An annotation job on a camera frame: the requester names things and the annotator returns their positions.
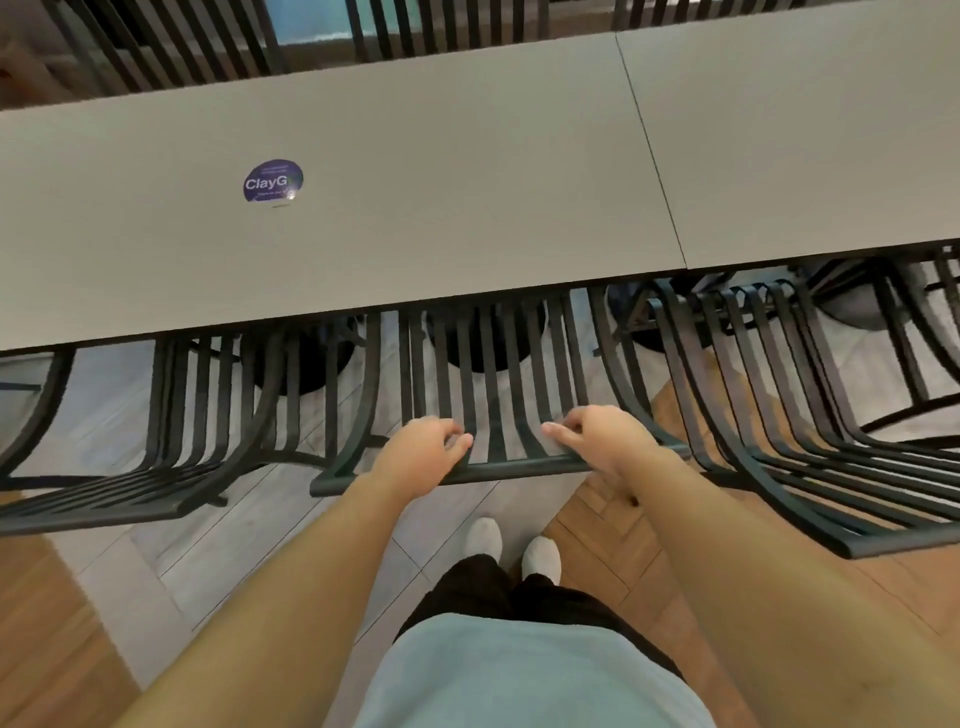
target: white shoe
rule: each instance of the white shoe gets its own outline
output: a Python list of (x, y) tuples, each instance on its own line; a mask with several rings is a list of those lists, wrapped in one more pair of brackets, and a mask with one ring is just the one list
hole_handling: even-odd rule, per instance
[(467, 539), (464, 541), (464, 558), (486, 553), (492, 556), (496, 563), (500, 563), (500, 554), (503, 553), (503, 537), (500, 535), (500, 526), (493, 519), (477, 519), (470, 524)]
[(560, 585), (560, 550), (553, 539), (538, 536), (523, 552), (521, 563), (523, 578), (532, 573), (541, 573), (556, 585)]

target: t-shirt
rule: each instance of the t-shirt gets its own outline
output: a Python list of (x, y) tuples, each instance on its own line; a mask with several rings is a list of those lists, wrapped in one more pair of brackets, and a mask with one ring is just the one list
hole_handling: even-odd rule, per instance
[(355, 728), (715, 728), (687, 684), (602, 627), (444, 614), (405, 632)]

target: white table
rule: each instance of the white table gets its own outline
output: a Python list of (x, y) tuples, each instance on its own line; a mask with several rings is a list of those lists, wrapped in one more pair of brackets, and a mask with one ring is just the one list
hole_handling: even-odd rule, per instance
[(0, 351), (684, 266), (613, 35), (3, 113), (0, 159)]
[(691, 268), (960, 235), (960, 3), (619, 34)]

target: finger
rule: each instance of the finger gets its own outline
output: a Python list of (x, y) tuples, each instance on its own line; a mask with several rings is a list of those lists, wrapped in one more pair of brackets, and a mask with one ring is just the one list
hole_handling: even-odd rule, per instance
[(467, 454), (467, 450), (469, 450), (472, 445), (473, 435), (469, 432), (456, 439), (456, 442), (446, 451), (446, 457), (449, 460), (451, 468), (463, 459), (464, 455)]
[(566, 445), (568, 448), (573, 448), (578, 452), (584, 443), (583, 435), (557, 423), (543, 423), (543, 434), (556, 440), (561, 445)]
[(586, 407), (574, 407), (566, 413), (564, 425), (569, 429), (580, 429), (584, 423), (584, 415), (587, 414)]
[(445, 437), (464, 434), (464, 426), (456, 420), (440, 420), (440, 424), (444, 427)]

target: pants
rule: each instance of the pants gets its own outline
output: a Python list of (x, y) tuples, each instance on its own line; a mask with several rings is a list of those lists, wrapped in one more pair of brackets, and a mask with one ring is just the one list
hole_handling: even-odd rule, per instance
[(626, 637), (651, 661), (684, 679), (673, 660), (603, 602), (575, 589), (555, 586), (538, 573), (514, 586), (507, 572), (487, 554), (469, 556), (445, 573), (403, 623), (397, 636), (425, 619), (447, 613), (611, 629)]

